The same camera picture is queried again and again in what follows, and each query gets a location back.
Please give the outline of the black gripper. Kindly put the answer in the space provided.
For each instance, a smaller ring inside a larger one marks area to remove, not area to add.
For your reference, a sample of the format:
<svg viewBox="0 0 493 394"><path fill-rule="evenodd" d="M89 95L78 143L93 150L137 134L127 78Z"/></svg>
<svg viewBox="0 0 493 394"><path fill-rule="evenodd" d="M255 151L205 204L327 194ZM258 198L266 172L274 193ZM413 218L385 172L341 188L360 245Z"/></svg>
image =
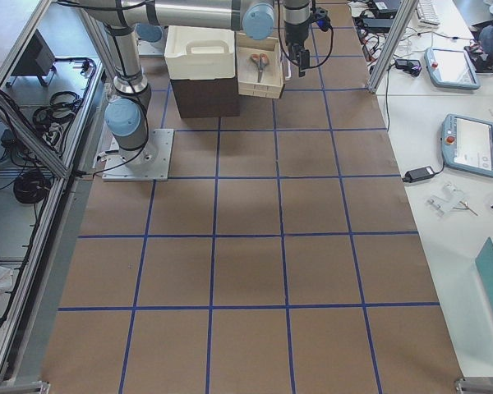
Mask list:
<svg viewBox="0 0 493 394"><path fill-rule="evenodd" d="M305 45L309 36L309 25L285 24L284 34L289 61L298 65L298 76L303 77L310 68L310 51Z"/></svg>

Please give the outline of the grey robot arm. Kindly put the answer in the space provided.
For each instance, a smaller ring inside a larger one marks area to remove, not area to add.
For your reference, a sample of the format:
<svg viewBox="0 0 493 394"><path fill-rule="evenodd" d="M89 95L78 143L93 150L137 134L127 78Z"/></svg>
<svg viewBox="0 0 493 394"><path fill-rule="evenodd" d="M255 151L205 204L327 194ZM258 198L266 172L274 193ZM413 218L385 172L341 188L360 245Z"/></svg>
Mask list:
<svg viewBox="0 0 493 394"><path fill-rule="evenodd" d="M104 26L113 85L122 97L143 106L150 101L149 83L141 68L135 26L188 26L242 31L256 40L267 38L284 23L285 46L299 75L310 67L305 48L310 24L316 22L314 1L60 1L64 7L85 11Z"/></svg>

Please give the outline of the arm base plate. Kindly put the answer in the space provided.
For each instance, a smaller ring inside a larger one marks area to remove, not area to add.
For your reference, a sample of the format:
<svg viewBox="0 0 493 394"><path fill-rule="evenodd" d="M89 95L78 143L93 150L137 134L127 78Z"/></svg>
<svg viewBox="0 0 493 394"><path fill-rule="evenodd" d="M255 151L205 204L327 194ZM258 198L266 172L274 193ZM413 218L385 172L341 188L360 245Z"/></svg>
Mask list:
<svg viewBox="0 0 493 394"><path fill-rule="evenodd" d="M136 152L118 150L118 143L113 137L110 149L117 152L110 154L106 160L107 171L102 172L104 181L166 181L170 168L170 159L173 148L173 129L153 129L144 150Z"/></svg>

